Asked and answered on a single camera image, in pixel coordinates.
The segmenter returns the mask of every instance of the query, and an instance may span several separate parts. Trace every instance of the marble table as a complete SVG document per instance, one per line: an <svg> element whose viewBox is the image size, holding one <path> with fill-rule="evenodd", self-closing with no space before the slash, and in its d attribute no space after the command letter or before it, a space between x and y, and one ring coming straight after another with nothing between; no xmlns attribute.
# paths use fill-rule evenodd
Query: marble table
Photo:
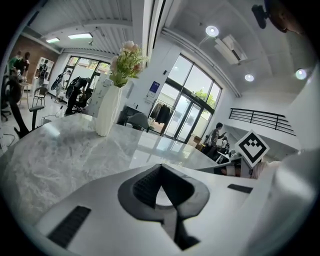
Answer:
<svg viewBox="0 0 320 256"><path fill-rule="evenodd" d="M39 127L9 148L0 158L0 187L16 218L33 225L92 180L160 163L190 169L216 165L190 145L118 124L100 137L94 117L75 114Z"/></svg>

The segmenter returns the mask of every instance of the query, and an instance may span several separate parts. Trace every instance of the black railing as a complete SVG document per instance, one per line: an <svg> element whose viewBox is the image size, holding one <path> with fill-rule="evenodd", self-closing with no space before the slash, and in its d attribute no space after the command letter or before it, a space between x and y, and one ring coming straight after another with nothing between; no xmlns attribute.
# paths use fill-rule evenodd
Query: black railing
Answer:
<svg viewBox="0 0 320 256"><path fill-rule="evenodd" d="M291 125L282 114L275 114L257 110L231 108L229 119L235 119L259 126L268 127L286 134L295 135Z"/></svg>

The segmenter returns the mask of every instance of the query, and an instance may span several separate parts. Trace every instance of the ceiling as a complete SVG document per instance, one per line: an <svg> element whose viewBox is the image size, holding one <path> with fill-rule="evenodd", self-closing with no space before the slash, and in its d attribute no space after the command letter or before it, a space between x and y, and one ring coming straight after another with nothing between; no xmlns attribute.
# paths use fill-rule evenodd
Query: ceiling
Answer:
<svg viewBox="0 0 320 256"><path fill-rule="evenodd" d="M311 44L305 36L278 31L270 21L260 29L251 11L254 4L263 0L177 0L178 7L171 8L174 18L165 27L197 45L227 75L240 93L249 90L273 90L298 94L305 80L294 74L306 69L308 75L317 60ZM229 64L215 48L215 39L208 37L205 29L215 26L218 38L232 35L242 47L247 60ZM246 74L254 76L247 82Z"/></svg>
<svg viewBox="0 0 320 256"><path fill-rule="evenodd" d="M49 0L29 26L42 40L59 38L51 45L65 49L117 54L122 43L134 40L131 0ZM91 33L91 38L68 35Z"/></svg>

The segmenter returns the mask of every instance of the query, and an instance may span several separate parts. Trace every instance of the floor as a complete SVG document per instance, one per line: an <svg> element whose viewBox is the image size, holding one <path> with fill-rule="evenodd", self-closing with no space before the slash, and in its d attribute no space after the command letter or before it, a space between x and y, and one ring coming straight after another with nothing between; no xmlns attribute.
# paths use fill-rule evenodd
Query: floor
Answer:
<svg viewBox="0 0 320 256"><path fill-rule="evenodd" d="M33 97L28 98L29 102L29 108L32 107L32 101ZM67 104L66 103L55 103L55 97L51 96L50 94L47 94L45 97L45 108L39 110L36 115L36 122L35 126L38 127L44 122L44 117L45 119L48 120L55 120L57 118L61 118L64 116L65 111L67 109ZM19 109L23 118L23 121L28 128L29 131L32 129L32 116L33 113L29 111L28 105L27 105L27 99L23 99L19 105ZM1 123L2 123L2 131L3 131L3 138L4 138L4 143L9 147L16 143L19 138L18 135L16 134L14 127L16 127L19 130L19 126L14 118L14 116L6 114L8 121L5 120L4 117L1 117Z"/></svg>

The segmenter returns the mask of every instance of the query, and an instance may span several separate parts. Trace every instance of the glass wall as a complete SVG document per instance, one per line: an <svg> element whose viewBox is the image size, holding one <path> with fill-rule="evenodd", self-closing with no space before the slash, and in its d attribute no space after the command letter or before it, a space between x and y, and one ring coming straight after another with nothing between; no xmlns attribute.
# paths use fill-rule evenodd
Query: glass wall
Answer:
<svg viewBox="0 0 320 256"><path fill-rule="evenodd" d="M194 63L183 56L176 60L157 102L173 106L167 123L151 119L151 129L170 139L188 143L202 138L216 108L221 88Z"/></svg>
<svg viewBox="0 0 320 256"><path fill-rule="evenodd" d="M65 97L66 90L70 82L77 78L90 78L90 89L94 89L99 79L100 74L108 74L110 70L110 64L90 58L82 58L78 56L71 56L63 72L70 71L71 75L67 82L63 85L63 90L60 93L60 97L64 101L68 101Z"/></svg>
<svg viewBox="0 0 320 256"><path fill-rule="evenodd" d="M178 84L183 85L191 67L192 63L189 60L179 56L168 77Z"/></svg>

